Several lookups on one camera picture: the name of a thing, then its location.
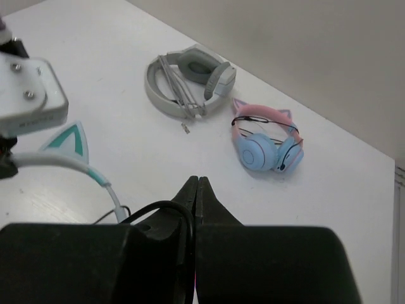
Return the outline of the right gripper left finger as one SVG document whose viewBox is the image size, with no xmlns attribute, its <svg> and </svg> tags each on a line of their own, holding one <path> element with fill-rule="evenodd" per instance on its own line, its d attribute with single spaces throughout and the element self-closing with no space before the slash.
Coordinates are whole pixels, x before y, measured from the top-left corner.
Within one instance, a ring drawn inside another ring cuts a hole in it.
<svg viewBox="0 0 405 304">
<path fill-rule="evenodd" d="M 2 303 L 192 303 L 189 177 L 170 201 L 126 224 L 12 223 L 1 229 Z"/>
</svg>

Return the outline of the teal cat-ear headphones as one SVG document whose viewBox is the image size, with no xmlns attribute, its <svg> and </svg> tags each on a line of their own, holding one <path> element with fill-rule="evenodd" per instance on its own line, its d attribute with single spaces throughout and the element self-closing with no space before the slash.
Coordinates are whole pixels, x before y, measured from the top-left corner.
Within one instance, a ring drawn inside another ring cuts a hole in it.
<svg viewBox="0 0 405 304">
<path fill-rule="evenodd" d="M 83 125 L 79 120 L 69 123 L 57 131 L 38 151 L 13 154 L 11 161 L 17 168 L 54 166 L 88 175 L 109 193 L 115 207 L 108 214 L 114 213 L 117 222 L 122 222 L 131 215 L 129 207 L 120 203 L 110 181 L 90 166 L 88 142 Z"/>
</svg>

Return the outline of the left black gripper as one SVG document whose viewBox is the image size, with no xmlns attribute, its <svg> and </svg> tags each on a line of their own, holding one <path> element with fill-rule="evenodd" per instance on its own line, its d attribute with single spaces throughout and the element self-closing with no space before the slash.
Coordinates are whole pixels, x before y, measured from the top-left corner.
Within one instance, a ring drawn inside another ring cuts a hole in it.
<svg viewBox="0 0 405 304">
<path fill-rule="evenodd" d="M 1 45 L 1 53 L 14 55 L 20 58 L 29 58 L 29 55 L 20 39 L 12 39 Z M 17 166 L 11 160 L 11 149 L 18 142 L 16 137 L 5 138 L 1 136 L 1 180 L 9 179 L 18 173 Z"/>
</svg>

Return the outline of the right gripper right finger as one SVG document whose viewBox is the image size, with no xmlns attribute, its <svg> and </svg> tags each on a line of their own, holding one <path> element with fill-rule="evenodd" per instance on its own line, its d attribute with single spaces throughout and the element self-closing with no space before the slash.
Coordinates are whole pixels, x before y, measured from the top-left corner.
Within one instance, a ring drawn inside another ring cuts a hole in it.
<svg viewBox="0 0 405 304">
<path fill-rule="evenodd" d="M 207 177 L 195 225 L 199 303 L 361 302 L 344 245 L 327 227 L 244 225 Z"/>
</svg>

